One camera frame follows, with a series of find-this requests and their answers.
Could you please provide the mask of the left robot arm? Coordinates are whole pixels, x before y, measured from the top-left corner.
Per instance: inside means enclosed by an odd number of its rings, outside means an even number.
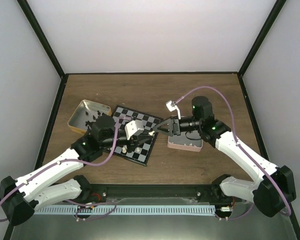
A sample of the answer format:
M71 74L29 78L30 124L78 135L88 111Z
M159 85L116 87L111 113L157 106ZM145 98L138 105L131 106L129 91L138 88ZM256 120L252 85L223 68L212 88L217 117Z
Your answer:
M119 146L130 153L153 135L154 131L146 130L141 120L132 117L113 119L103 115L97 118L86 133L56 159L27 175L16 179L9 175L1 180L0 209L6 218L0 219L0 223L8 221L18 226L45 206L73 199L88 201L92 190L84 176L76 176L61 184L55 182L85 166L104 165L108 157L103 162L94 163L104 150L109 149L109 155L113 155Z

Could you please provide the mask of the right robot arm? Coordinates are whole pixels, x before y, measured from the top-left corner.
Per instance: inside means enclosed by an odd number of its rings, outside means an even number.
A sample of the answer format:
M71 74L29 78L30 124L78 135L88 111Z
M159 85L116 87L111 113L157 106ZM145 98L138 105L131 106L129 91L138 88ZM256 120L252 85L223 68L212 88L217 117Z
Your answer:
M234 129L215 119L207 97L194 97L191 103L191 116L171 116L153 130L171 137L197 131L204 142L227 155L250 176L250 181L226 174L219 177L212 188L213 198L221 202L233 196L249 201L267 217L283 209L290 213L289 205L296 199L292 170L269 162L243 143Z

